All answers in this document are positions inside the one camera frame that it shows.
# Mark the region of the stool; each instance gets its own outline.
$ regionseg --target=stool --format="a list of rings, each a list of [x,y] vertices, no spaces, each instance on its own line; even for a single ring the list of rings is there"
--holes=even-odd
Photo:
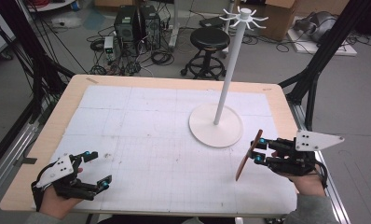
[[[198,77],[212,77],[218,80],[220,76],[225,76],[226,68],[219,59],[212,57],[212,54],[228,47],[229,35],[220,29],[204,27],[192,32],[189,38],[191,43],[199,49],[199,52],[185,65],[181,75],[185,76],[189,70],[194,74],[194,79]],[[205,50],[205,55],[200,55],[203,50]],[[194,63],[194,61],[201,58],[203,63]],[[218,64],[211,65],[211,60],[216,61]]]

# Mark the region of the sleeve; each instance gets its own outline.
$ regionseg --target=sleeve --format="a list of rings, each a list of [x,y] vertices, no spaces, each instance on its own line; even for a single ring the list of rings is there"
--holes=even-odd
[[[50,217],[42,213],[32,213],[25,221],[25,224],[41,224],[41,223],[57,224],[62,222],[55,217]]]
[[[284,224],[338,224],[328,197],[297,195],[296,210],[285,219]]]

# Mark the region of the gray floor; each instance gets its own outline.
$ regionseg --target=gray floor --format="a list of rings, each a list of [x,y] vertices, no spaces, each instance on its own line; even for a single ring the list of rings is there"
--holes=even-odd
[[[68,11],[67,8],[45,14],[49,18]],[[86,38],[113,24],[113,14],[97,11],[90,6],[79,12],[83,25],[58,33],[63,43],[75,55],[86,70],[93,66],[93,52]],[[187,13],[180,22],[184,26]],[[187,26],[198,27],[201,16],[192,15]],[[179,34],[174,62],[169,66],[149,66],[152,74],[142,70],[136,76],[181,77],[180,70],[196,53],[189,44],[190,30]],[[70,54],[52,38],[62,65],[83,74]],[[275,44],[259,41],[256,45],[242,45],[233,81],[279,83],[301,72],[312,58],[308,54],[279,52]],[[334,178],[338,193],[348,212],[351,223],[371,223],[371,47],[357,43],[353,46],[356,57],[335,56],[324,69],[319,80],[313,129],[315,132],[339,134],[346,141],[323,152],[325,161]],[[31,99],[31,91],[21,67],[16,60],[0,61],[0,141],[15,119]],[[14,169],[0,189],[0,200],[8,184],[16,174]],[[28,214],[0,210],[0,223],[20,223]],[[67,223],[84,223],[85,215],[72,215]],[[246,223],[261,223],[247,219]]]

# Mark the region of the grid paper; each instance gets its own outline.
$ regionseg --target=grid paper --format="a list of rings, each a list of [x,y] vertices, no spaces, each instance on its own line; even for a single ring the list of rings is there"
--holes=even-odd
[[[233,146],[208,147],[190,132],[193,109],[218,104],[219,97],[212,90],[88,87],[51,160],[98,151],[98,159],[81,164],[78,178],[94,184],[112,175],[113,182],[76,208],[245,217],[293,211],[294,186],[267,167],[249,160],[235,181],[257,131],[278,137],[265,94],[227,94],[226,106],[243,122],[243,136]]]

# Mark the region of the power supply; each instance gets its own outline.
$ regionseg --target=power supply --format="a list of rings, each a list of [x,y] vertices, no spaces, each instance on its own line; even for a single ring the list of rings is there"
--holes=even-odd
[[[104,53],[109,63],[116,59],[116,48],[113,36],[107,36],[104,38]]]

